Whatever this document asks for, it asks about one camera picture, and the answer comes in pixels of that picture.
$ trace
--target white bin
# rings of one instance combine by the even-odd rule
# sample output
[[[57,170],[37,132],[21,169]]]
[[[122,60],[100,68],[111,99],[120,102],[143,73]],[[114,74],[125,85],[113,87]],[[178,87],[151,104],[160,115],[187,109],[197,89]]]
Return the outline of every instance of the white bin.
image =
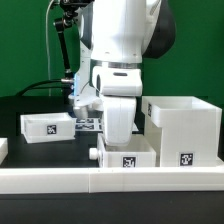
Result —
[[[98,134],[98,160],[100,167],[155,167],[156,152],[143,135],[132,135],[127,146],[106,146]]]
[[[21,133],[28,143],[74,139],[75,119],[67,113],[22,115]]]
[[[220,108],[195,97],[143,97],[142,112],[161,167],[216,165]]]

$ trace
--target green backdrop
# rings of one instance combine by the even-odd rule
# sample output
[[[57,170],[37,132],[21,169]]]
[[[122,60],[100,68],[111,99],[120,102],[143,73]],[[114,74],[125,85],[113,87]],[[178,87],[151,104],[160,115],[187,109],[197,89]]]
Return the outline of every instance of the green backdrop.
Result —
[[[48,0],[10,0],[0,6],[0,96],[13,95],[47,79],[45,13]],[[144,95],[197,96],[224,106],[224,1],[169,0],[177,34],[162,58],[144,59]],[[50,13],[52,78],[63,76],[63,64]],[[79,67],[76,27],[66,30],[72,68]]]

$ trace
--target small white block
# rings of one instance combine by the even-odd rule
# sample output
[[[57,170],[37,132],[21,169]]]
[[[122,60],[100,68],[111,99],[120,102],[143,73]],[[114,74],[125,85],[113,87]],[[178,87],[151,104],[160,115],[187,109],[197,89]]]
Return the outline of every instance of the small white block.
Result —
[[[99,153],[97,148],[90,148],[89,149],[89,159],[90,160],[97,160],[99,157]]]
[[[7,138],[0,138],[0,164],[8,155],[8,141]]]

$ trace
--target white platform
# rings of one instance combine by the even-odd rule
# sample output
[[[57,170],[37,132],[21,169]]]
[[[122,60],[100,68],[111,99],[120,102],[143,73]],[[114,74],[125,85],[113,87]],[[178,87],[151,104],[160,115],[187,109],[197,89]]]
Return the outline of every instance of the white platform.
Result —
[[[202,168],[0,169],[0,194],[224,190],[224,164]]]

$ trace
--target open white box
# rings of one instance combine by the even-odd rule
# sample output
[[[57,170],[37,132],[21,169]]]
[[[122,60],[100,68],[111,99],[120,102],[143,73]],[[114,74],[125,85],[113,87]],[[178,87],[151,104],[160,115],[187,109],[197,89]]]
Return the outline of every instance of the open white box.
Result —
[[[156,152],[143,135],[132,135],[130,143],[125,147],[105,146],[103,134],[98,134],[97,157],[102,168],[155,166]]]
[[[28,143],[74,139],[75,119],[67,113],[22,115],[20,119]]]

